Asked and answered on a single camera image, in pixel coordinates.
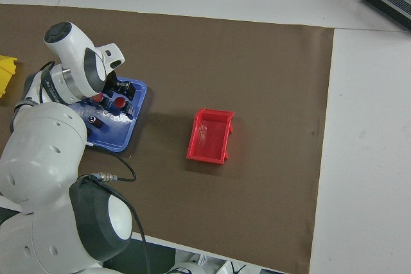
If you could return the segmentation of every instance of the red cap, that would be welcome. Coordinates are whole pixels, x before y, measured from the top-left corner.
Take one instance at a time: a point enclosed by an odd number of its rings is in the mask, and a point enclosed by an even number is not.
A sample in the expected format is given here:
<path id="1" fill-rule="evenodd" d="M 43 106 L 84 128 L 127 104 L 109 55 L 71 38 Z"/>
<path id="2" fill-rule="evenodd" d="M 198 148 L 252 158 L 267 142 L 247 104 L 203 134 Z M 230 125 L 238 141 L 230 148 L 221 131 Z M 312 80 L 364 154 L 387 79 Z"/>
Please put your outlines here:
<path id="1" fill-rule="evenodd" d="M 99 94 L 96 94 L 95 96 L 92 96 L 91 98 L 94 102 L 98 103 L 98 102 L 103 101 L 104 97 L 103 97 L 103 93 L 101 92 Z"/>
<path id="2" fill-rule="evenodd" d="M 124 106 L 126 106 L 126 99 L 123 98 L 122 96 L 119 96 L 118 98 L 116 98 L 116 99 L 114 100 L 114 105 L 115 105 L 117 108 L 123 108 Z"/>

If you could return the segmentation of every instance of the brown mat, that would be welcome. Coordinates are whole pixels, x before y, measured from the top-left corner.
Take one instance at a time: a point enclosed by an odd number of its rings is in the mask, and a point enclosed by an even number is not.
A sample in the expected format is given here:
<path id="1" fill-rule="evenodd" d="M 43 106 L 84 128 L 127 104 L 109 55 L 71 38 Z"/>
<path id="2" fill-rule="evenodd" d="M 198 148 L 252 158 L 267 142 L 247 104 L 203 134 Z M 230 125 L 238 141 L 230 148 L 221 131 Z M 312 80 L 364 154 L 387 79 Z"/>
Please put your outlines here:
<path id="1" fill-rule="evenodd" d="M 115 42 L 119 76 L 150 91 L 117 184 L 148 235 L 287 273 L 307 274 L 333 30 L 50 6 L 0 6 L 0 54 L 17 73 L 0 99 L 3 148 L 23 81 L 56 59 L 42 42 L 71 21 L 96 46 Z M 200 108 L 233 110 L 229 160 L 186 160 Z M 80 172 L 125 168 L 86 150 Z"/>

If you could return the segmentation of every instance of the yellow plastic object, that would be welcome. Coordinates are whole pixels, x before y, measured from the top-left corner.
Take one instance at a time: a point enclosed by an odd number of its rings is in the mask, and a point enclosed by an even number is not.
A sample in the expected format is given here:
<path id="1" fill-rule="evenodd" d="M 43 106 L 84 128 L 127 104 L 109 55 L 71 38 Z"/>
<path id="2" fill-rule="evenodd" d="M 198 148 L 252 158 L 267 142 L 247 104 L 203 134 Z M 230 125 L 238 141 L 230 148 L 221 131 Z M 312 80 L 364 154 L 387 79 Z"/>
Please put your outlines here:
<path id="1" fill-rule="evenodd" d="M 15 60 L 17 58 L 0 55 L 0 98 L 6 93 L 7 84 L 15 74 Z"/>

